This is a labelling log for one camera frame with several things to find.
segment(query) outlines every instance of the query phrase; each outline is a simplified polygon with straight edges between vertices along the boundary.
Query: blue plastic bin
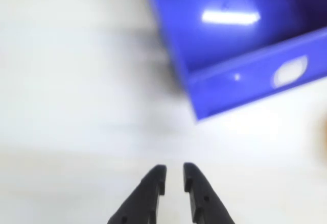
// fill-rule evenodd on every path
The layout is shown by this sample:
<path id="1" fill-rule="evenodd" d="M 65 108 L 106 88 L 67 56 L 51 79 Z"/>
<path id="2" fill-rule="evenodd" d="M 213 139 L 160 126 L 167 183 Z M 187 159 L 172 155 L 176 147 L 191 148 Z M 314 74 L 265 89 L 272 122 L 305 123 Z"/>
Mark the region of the blue plastic bin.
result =
<path id="1" fill-rule="evenodd" d="M 198 119 L 327 76 L 327 0 L 150 0 Z"/>

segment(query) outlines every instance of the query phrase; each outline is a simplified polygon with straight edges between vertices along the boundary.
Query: oval cutout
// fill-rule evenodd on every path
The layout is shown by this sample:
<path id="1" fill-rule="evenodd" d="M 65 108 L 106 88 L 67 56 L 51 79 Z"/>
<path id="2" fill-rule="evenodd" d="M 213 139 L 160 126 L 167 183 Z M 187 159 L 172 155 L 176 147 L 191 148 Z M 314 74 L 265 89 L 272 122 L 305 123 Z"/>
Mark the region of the oval cutout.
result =
<path id="1" fill-rule="evenodd" d="M 307 67 L 307 56 L 301 56 L 285 62 L 273 76 L 274 88 L 279 88 L 295 82 L 305 73 Z"/>

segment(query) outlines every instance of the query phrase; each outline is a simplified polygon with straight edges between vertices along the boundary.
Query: blue box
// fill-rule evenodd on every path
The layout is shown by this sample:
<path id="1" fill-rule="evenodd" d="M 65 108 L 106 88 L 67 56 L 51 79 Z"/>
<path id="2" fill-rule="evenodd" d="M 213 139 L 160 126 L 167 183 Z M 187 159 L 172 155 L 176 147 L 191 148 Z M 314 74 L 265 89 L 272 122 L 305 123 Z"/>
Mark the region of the blue box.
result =
<path id="1" fill-rule="evenodd" d="M 150 0 L 203 119 L 327 76 L 327 0 Z"/>

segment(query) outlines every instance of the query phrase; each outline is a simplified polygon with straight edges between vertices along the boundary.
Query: white table surface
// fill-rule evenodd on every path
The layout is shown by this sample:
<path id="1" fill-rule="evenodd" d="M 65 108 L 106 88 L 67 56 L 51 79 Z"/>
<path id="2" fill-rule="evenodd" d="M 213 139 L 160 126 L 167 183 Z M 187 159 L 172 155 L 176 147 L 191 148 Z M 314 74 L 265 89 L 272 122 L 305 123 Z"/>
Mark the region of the white table surface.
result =
<path id="1" fill-rule="evenodd" d="M 327 79 L 197 123 L 146 0 L 0 13 L 0 223 L 105 224 L 157 163 L 158 224 L 192 223 L 185 161 L 237 224 L 327 222 Z"/>

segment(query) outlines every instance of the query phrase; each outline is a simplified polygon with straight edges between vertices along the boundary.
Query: white surface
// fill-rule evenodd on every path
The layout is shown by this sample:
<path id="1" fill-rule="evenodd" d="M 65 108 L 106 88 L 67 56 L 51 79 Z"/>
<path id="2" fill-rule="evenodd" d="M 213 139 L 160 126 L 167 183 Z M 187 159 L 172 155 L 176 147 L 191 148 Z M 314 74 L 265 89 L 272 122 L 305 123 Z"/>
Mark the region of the white surface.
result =
<path id="1" fill-rule="evenodd" d="M 0 12 L 1 223 L 106 223 L 157 163 L 158 224 L 191 223 L 184 161 L 236 223 L 326 223 L 327 79 L 195 123 L 146 0 Z"/>

